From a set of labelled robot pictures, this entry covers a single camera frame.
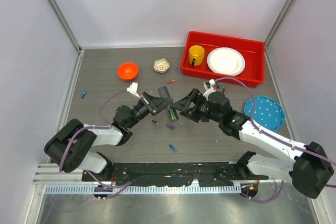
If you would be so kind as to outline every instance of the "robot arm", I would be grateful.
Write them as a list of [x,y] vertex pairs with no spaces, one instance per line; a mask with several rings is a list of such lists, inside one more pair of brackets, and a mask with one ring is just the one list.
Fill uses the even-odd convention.
[[[90,126],[83,130],[72,144],[64,165],[66,173],[80,168],[95,173],[98,179],[105,180],[110,176],[112,163],[101,153],[90,152],[90,148],[98,145],[123,145],[132,136],[130,128],[134,127],[148,114],[157,115],[173,102],[170,97],[157,98],[143,92],[138,95],[138,84],[132,83],[127,91],[139,101],[129,108],[122,105],[117,108],[113,123],[110,126]],[[44,152],[58,165],[67,148],[69,139],[81,128],[88,125],[77,119],[70,120],[45,146]]]
[[[317,198],[334,173],[331,164],[317,157],[306,154],[294,146],[306,149],[326,157],[323,148],[312,142],[309,145],[287,139],[257,124],[256,128],[250,118],[232,109],[229,100],[222,92],[215,91],[215,81],[203,83],[206,91],[201,94],[193,89],[185,98],[172,104],[172,108],[181,111],[180,115],[198,122],[218,123],[219,128],[228,136],[254,144],[276,158],[262,157],[248,152],[240,162],[244,164],[242,173],[266,175],[290,182],[294,187],[310,198]],[[266,134],[269,133],[292,147],[282,144]]]

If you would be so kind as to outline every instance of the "red plastic bin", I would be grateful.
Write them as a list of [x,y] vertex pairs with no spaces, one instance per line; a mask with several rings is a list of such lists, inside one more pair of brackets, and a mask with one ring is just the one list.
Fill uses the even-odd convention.
[[[199,66],[192,66],[188,61],[189,48],[193,45],[200,45],[205,49],[203,62]],[[229,47],[237,50],[245,59],[244,71],[234,76],[249,87],[255,88],[265,80],[265,44],[261,41],[239,39],[222,35],[199,33],[191,31],[185,45],[181,69],[186,76],[194,76],[203,79],[217,79],[227,75],[214,73],[208,67],[208,54],[219,47]],[[233,84],[238,84],[233,80],[223,80]]]

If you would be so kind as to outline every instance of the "yellow mug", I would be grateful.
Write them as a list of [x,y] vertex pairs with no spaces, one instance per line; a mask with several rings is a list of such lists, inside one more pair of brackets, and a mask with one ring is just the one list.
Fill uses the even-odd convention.
[[193,66],[202,64],[205,55],[205,50],[199,45],[189,48],[189,63]]

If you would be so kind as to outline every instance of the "blue plate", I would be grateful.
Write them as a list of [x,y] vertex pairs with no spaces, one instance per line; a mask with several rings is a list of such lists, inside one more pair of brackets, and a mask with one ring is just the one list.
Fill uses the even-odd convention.
[[[274,99],[264,95],[257,96],[255,99],[256,107],[254,110],[253,119],[261,126],[271,131],[277,131],[280,129],[285,123],[285,114],[281,105]],[[249,99],[245,103],[245,115],[250,116],[252,104],[252,99]]]

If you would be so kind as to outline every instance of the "white wall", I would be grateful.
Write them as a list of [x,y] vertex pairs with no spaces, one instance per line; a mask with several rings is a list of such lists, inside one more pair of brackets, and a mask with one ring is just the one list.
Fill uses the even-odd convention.
[[286,0],[56,0],[81,46],[184,44],[190,30],[265,40]]
[[46,0],[0,0],[0,223],[20,223],[76,52]]
[[[270,46],[270,56],[297,140],[320,143],[336,160],[335,0],[296,0]],[[336,184],[336,175],[331,179]],[[336,216],[336,189],[324,189]]]

